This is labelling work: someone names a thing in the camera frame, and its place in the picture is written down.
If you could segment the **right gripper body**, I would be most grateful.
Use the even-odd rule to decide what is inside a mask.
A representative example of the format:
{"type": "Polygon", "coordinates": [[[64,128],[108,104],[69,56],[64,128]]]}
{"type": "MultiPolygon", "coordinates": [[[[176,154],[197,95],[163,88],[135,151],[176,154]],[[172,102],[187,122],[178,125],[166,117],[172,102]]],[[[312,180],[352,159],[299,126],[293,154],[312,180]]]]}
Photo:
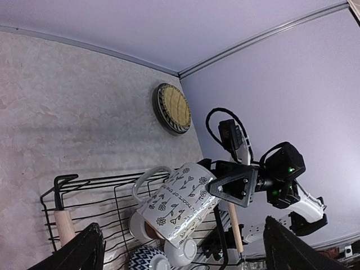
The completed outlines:
{"type": "Polygon", "coordinates": [[[215,162],[215,176],[217,182],[223,181],[218,185],[227,194],[249,194],[246,189],[252,184],[254,192],[267,191],[275,183],[264,168],[224,160],[215,162]]]}

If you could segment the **yellow woven bamboo tray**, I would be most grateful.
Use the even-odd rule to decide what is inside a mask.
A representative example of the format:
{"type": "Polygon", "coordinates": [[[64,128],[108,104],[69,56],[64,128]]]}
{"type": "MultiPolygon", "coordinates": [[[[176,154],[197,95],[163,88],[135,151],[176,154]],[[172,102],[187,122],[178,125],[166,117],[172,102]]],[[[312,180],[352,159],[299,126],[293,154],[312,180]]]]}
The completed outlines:
{"type": "Polygon", "coordinates": [[[163,101],[170,119],[178,127],[188,129],[191,125],[191,112],[183,93],[172,85],[166,86],[163,90],[163,101]]]}

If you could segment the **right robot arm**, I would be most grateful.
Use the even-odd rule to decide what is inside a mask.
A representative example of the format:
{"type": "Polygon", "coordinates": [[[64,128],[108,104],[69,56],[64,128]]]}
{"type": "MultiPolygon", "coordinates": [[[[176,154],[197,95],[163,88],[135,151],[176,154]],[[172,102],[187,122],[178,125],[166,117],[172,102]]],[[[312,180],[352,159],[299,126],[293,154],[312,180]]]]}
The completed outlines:
{"type": "Polygon", "coordinates": [[[206,184],[213,196],[247,208],[256,192],[265,192],[267,202],[277,209],[289,209],[289,229],[296,236],[307,236],[328,224],[323,198],[310,195],[297,182],[305,172],[302,154],[289,142],[268,150],[259,165],[218,160],[215,180],[206,184]]]}

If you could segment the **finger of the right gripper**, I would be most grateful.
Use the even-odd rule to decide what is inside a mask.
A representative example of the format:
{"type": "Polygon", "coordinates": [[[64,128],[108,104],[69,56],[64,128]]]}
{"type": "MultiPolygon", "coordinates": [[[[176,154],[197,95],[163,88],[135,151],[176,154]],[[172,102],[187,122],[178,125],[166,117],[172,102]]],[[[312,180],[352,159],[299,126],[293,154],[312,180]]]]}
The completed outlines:
{"type": "Polygon", "coordinates": [[[215,169],[215,180],[206,185],[206,190],[217,198],[247,208],[253,199],[258,171],[257,167],[215,169]]]}
{"type": "Polygon", "coordinates": [[[211,173],[211,166],[212,166],[211,159],[205,158],[205,159],[198,161],[196,164],[198,164],[199,167],[206,173],[211,173]]]}

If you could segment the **black white striped plate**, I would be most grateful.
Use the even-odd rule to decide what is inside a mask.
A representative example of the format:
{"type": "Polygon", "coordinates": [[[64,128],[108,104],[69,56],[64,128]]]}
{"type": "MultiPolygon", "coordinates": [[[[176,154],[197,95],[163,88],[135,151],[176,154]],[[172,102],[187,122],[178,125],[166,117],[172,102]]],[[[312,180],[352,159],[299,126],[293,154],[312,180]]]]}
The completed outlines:
{"type": "Polygon", "coordinates": [[[191,126],[191,111],[184,94],[174,85],[159,84],[152,93],[152,106],[160,124],[170,134],[180,136],[191,126]]]}

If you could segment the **white floral patterned mug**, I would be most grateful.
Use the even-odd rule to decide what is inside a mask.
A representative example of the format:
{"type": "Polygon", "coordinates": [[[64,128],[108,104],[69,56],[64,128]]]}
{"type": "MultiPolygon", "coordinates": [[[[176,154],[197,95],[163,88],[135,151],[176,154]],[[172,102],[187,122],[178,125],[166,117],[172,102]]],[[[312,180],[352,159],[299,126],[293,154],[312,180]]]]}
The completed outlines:
{"type": "Polygon", "coordinates": [[[220,199],[206,190],[215,175],[198,163],[185,163],[178,169],[159,165],[146,171],[132,187],[138,202],[137,212],[167,242],[180,247],[204,221],[220,199]],[[140,186],[158,172],[168,172],[169,178],[149,199],[138,196],[140,186]]]}

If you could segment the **grey deer pattern plate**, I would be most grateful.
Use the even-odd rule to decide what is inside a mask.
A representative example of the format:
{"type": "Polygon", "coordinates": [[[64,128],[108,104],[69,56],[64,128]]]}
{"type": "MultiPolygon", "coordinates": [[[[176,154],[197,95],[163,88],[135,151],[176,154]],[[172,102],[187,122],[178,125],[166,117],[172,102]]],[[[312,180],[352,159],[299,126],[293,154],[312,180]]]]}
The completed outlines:
{"type": "Polygon", "coordinates": [[[190,126],[182,127],[179,124],[175,123],[175,120],[172,120],[169,113],[165,109],[164,101],[162,100],[164,91],[167,89],[174,89],[180,92],[180,90],[168,83],[159,84],[152,92],[152,109],[156,116],[156,119],[160,125],[171,135],[180,136],[188,132],[190,126]]]}

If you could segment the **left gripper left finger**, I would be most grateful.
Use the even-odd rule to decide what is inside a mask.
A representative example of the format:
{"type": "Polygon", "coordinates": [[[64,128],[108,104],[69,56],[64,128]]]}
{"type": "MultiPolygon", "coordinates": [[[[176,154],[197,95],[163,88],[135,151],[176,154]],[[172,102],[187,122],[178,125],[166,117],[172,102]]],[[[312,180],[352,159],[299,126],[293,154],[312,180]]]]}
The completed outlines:
{"type": "Polygon", "coordinates": [[[61,249],[29,270],[103,269],[104,256],[102,230],[98,223],[93,222],[61,249]]]}

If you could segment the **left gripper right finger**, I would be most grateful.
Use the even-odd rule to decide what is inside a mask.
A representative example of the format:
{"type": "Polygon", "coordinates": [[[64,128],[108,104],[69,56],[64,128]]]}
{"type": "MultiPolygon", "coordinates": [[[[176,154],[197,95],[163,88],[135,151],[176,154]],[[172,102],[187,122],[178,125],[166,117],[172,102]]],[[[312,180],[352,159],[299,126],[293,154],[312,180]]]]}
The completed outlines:
{"type": "Polygon", "coordinates": [[[271,216],[265,219],[264,247],[267,269],[347,269],[315,251],[271,216]]]}

